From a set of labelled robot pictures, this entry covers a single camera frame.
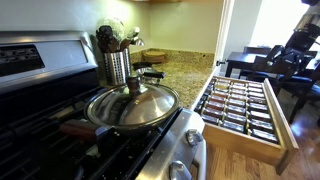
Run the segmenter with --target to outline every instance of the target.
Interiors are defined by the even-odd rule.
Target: pan handle
[[[133,70],[136,71],[137,69],[152,67],[152,64],[146,61],[142,61],[142,62],[133,63],[132,66],[133,66]]]
[[[166,76],[166,74],[164,72],[159,72],[159,71],[148,71],[148,72],[144,72],[143,76],[163,79]]]
[[[98,126],[84,120],[71,119],[60,125],[61,132],[90,143],[98,143],[110,128]]]

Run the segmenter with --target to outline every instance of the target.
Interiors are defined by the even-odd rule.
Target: stainless steel utensil holder
[[[128,48],[122,52],[104,53],[105,76],[107,85],[122,85],[126,77],[131,75],[130,54]]]

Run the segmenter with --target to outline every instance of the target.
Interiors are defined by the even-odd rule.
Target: hardwood floor
[[[295,97],[282,90],[278,96],[288,118],[296,102]],[[299,145],[299,152],[281,174],[273,166],[248,158],[239,153],[207,144],[207,180],[318,180],[320,179],[320,103],[307,103],[290,126]]]

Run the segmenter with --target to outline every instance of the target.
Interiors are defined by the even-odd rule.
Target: pan lid
[[[162,85],[140,84],[139,77],[109,90],[89,103],[86,115],[101,126],[127,128],[152,125],[179,107],[178,94]]]

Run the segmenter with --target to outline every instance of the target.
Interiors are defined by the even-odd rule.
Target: gas stove
[[[100,86],[86,32],[0,32],[0,179],[205,179],[204,122],[179,108],[135,136],[64,134]]]

